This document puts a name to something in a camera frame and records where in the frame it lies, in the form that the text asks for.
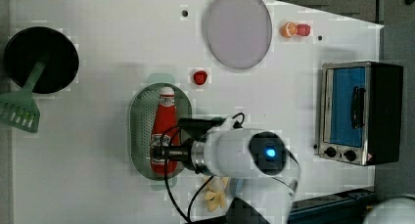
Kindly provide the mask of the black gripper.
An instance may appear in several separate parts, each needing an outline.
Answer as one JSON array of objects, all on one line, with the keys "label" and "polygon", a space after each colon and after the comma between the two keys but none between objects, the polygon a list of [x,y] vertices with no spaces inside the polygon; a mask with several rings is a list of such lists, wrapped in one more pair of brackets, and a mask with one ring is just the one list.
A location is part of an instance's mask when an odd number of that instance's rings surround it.
[{"label": "black gripper", "polygon": [[154,172],[173,172],[179,162],[189,170],[196,170],[192,162],[192,142],[180,146],[152,146],[152,170]]}]

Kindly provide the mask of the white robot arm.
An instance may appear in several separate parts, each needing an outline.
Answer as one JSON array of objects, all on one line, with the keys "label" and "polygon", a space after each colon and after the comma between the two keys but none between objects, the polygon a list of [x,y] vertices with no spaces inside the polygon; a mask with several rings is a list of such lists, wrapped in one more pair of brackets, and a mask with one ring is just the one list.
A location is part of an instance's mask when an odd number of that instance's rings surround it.
[{"label": "white robot arm", "polygon": [[227,224],[288,224],[300,164],[277,134],[244,128],[232,117],[181,118],[174,128],[188,139],[153,146],[151,156],[179,161],[206,176],[228,177]]}]

